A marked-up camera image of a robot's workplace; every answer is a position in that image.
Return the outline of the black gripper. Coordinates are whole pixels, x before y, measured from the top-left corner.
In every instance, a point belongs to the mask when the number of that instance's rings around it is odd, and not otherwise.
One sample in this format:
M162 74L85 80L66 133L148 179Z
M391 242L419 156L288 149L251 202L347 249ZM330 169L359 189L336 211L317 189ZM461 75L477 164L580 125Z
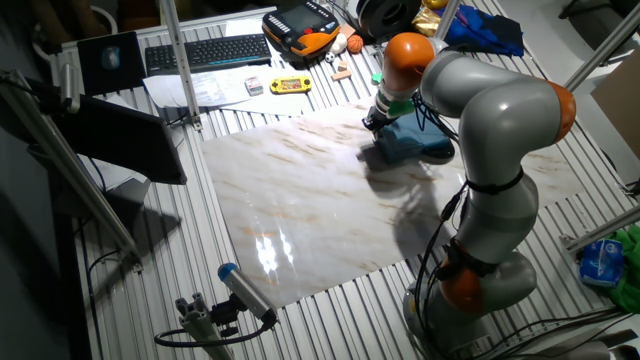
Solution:
M378 147L379 142L387 142L386 135L383 132L380 132L380 130L391 125L395 121L395 118L388 118L387 115L381 112L376 106L372 106L369 108L367 115L362 119L362 124L367 130L372 132L373 144Z

